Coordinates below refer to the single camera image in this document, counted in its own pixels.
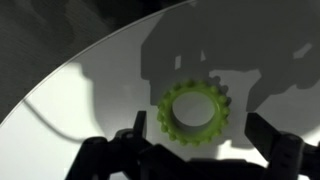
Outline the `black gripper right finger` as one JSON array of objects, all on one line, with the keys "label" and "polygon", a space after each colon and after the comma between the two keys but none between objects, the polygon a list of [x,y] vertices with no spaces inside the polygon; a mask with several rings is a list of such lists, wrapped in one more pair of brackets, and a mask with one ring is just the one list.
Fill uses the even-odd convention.
[{"label": "black gripper right finger", "polygon": [[258,113],[248,113],[245,136],[266,161],[270,161],[281,133]]}]

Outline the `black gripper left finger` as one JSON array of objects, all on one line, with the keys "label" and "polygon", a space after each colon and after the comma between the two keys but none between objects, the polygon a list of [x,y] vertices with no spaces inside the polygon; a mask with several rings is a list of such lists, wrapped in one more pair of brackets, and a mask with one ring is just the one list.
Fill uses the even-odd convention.
[{"label": "black gripper left finger", "polygon": [[136,135],[141,136],[143,138],[146,137],[146,111],[138,111],[135,119],[135,123],[133,126],[133,131]]}]

